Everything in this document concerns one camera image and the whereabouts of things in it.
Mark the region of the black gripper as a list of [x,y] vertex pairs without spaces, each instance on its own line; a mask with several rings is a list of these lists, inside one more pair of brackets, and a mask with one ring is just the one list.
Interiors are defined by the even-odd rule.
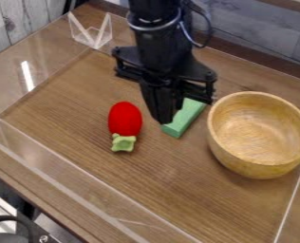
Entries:
[[148,21],[128,16],[134,32],[134,46],[116,47],[116,72],[138,82],[152,117],[160,124],[172,123],[182,109],[184,98],[213,103],[216,72],[193,56],[192,49],[205,45],[192,37],[192,17],[173,15]]

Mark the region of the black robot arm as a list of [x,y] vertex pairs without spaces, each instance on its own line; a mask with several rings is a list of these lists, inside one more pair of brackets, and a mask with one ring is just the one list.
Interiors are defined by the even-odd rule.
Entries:
[[193,56],[205,47],[192,37],[192,15],[205,10],[192,0],[129,0],[126,20],[137,44],[116,47],[116,74],[140,84],[152,117],[173,121],[184,99],[213,102],[216,72]]

